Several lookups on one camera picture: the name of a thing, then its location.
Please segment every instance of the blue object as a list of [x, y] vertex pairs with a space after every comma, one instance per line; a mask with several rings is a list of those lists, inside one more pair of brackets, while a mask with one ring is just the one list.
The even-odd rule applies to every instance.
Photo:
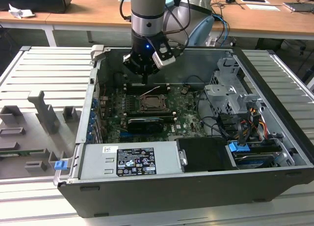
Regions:
[[189, 46], [201, 46], [211, 31], [215, 19], [212, 16], [206, 17], [190, 34]]
[[173, 1], [173, 0], [166, 0], [166, 6], [167, 7], [171, 7], [171, 6], [173, 6], [175, 4], [175, 1]]
[[251, 150], [248, 144], [246, 144], [245, 146], [239, 146], [237, 144], [237, 141], [232, 141], [229, 144], [229, 148], [230, 148], [231, 152], [234, 152], [234, 151], [250, 151]]
[[87, 140], [92, 140], [93, 139], [93, 135], [91, 135], [91, 134], [86, 135], [86, 139]]
[[89, 119], [89, 123], [90, 123], [90, 124], [94, 124], [94, 123], [95, 123], [95, 120], [94, 120], [93, 118], [90, 118], [90, 119]]
[[94, 118], [96, 116], [95, 112], [90, 112], [90, 117]]
[[54, 170], [67, 170], [68, 161], [56, 161], [54, 164]]
[[87, 127], [87, 131], [88, 131], [88, 132], [92, 132], [92, 131], [93, 131], [93, 127], [92, 127], [92, 126], [88, 126], [88, 127]]
[[228, 29], [227, 29], [227, 24], [226, 24], [226, 21], [224, 21], [222, 18], [220, 18], [218, 15], [215, 15], [215, 17], [217, 17], [223, 24], [224, 24], [224, 27], [225, 27], [225, 37], [224, 37], [224, 41], [220, 44], [220, 47], [222, 47], [222, 45], [224, 44], [224, 42], [226, 41], [227, 39], [227, 35], [228, 35]]

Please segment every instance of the white paper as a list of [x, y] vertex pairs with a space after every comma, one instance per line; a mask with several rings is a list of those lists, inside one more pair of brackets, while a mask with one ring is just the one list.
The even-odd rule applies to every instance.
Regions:
[[21, 19], [22, 17], [31, 17], [35, 16], [31, 10], [21, 10], [17, 9], [9, 4], [10, 10], [9, 12], [11, 13], [12, 16]]
[[275, 6], [267, 6], [267, 5], [254, 5], [254, 4], [246, 4], [248, 8], [251, 10], [266, 10], [266, 11], [280, 11]]
[[117, 153], [119, 146], [103, 146], [103, 153]]

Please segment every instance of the computer case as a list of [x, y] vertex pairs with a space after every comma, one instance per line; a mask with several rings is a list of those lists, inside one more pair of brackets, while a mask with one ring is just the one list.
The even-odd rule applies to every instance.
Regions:
[[70, 3], [71, 0], [0, 0], [0, 10], [8, 10], [11, 4], [18, 9], [30, 9], [33, 12], [64, 13]]

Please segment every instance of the warning label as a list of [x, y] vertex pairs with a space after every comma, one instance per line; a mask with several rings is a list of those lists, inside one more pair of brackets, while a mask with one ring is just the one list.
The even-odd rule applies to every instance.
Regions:
[[154, 148], [118, 149], [117, 175], [133, 176], [156, 174]]

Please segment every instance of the blue tab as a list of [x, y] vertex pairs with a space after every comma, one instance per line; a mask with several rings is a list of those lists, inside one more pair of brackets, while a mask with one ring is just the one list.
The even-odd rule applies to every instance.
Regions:
[[54, 164], [55, 170], [67, 170], [68, 161], [56, 161]]
[[244, 146], [239, 146], [237, 144], [237, 141], [232, 141], [229, 144], [229, 148], [230, 148], [231, 152], [234, 152], [234, 151], [250, 151], [251, 150], [248, 144], [246, 144]]

